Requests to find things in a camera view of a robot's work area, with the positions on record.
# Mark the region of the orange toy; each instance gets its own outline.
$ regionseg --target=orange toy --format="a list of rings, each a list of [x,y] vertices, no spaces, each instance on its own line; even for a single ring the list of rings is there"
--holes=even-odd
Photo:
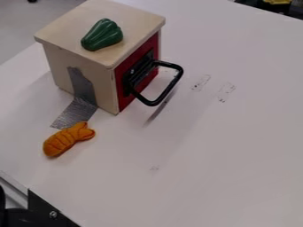
[[[76,123],[73,127],[62,129],[45,140],[44,153],[49,156],[57,156],[70,149],[78,141],[88,140],[95,136],[93,129],[88,129],[87,122]]]

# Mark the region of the drawer front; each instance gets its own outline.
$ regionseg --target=drawer front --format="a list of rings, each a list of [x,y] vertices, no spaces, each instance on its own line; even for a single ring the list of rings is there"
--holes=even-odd
[[[135,66],[143,57],[152,51],[154,59],[159,59],[159,33],[153,35],[144,44],[142,44],[135,52],[133,52],[127,59],[125,59],[121,64],[119,64],[115,70],[115,79],[117,87],[117,96],[119,102],[120,112],[128,106],[133,100],[134,96],[129,95],[125,92],[123,88],[123,75],[129,71],[130,68]],[[144,77],[140,83],[137,84],[136,90],[141,92],[146,88],[146,86],[152,81],[153,78],[158,74],[158,69],[152,70],[147,76]]]

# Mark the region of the wooden block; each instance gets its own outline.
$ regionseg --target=wooden block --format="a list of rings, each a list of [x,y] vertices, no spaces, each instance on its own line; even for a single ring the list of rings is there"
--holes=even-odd
[[[121,27],[123,40],[98,51],[85,50],[80,40],[103,18],[113,20]],[[150,46],[146,43],[152,36],[159,34],[164,23],[165,19],[161,16],[124,4],[91,0],[37,32],[35,40],[43,44],[54,81],[59,88],[74,93],[67,68],[77,67],[93,83],[98,106],[117,114],[121,110],[118,97],[121,92],[117,91],[115,69],[125,61],[130,64],[132,61],[128,57],[134,56],[140,47]],[[151,48],[159,52],[158,45]],[[136,56],[140,58],[147,51],[141,48]]]

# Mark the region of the box lid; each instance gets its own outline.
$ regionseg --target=box lid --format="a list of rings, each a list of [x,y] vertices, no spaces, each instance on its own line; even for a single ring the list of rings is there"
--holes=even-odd
[[[86,51],[80,40],[99,20],[108,18],[121,27],[123,40],[98,51]],[[164,25],[165,18],[125,4],[90,0],[51,22],[35,34],[39,43],[51,43],[107,68],[118,66]]]

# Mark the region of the wooden box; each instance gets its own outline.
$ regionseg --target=wooden box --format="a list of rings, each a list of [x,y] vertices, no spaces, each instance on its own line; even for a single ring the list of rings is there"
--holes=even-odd
[[[121,27],[123,40],[98,51],[86,51],[81,39],[103,18]],[[90,0],[37,32],[35,40],[43,44],[59,88],[74,94],[67,69],[76,67],[93,84],[97,105],[118,114],[135,98],[126,94],[123,76],[134,73],[132,67],[140,65],[142,59],[159,59],[160,29],[164,23],[161,16],[124,4]],[[153,70],[145,76],[136,91],[141,92],[156,75],[157,70]]]

